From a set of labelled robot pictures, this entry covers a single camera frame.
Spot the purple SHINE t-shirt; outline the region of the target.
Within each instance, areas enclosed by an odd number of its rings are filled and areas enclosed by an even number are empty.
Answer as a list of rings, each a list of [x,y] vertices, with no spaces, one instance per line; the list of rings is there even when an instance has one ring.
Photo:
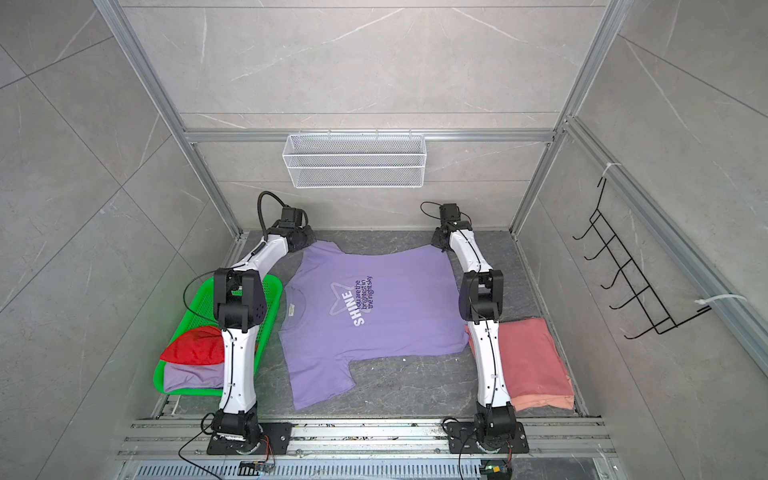
[[[279,338],[298,410],[352,390],[353,362],[451,355],[468,343],[451,262],[431,245],[360,255],[318,241],[284,293]]]

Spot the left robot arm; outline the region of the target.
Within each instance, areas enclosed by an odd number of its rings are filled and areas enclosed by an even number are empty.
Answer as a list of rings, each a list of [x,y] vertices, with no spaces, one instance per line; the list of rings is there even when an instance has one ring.
[[[263,276],[287,254],[314,241],[307,213],[284,206],[281,217],[248,255],[213,274],[213,315],[224,346],[223,392],[212,421],[217,438],[241,444],[260,440],[254,357],[268,313]]]

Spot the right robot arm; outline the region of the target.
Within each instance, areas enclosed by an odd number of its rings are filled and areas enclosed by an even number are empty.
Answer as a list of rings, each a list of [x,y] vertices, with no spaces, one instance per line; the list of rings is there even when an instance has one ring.
[[[474,435],[484,448],[515,437],[516,414],[504,378],[500,340],[503,273],[493,268],[476,242],[472,222],[455,203],[438,206],[432,245],[452,252],[462,267],[458,309],[467,322],[478,375]]]

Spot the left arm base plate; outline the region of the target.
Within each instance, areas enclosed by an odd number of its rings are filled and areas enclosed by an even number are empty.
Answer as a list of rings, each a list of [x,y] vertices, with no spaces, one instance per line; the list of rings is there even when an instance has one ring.
[[[287,452],[293,424],[289,422],[260,423],[245,435],[215,431],[206,454],[225,455],[283,455]]]

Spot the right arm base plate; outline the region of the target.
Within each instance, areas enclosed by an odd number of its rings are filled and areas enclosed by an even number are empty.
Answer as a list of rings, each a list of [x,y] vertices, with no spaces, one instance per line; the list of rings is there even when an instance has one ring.
[[[512,433],[481,434],[472,422],[446,418],[441,429],[448,438],[452,454],[528,454],[530,447],[524,426],[517,422]]]

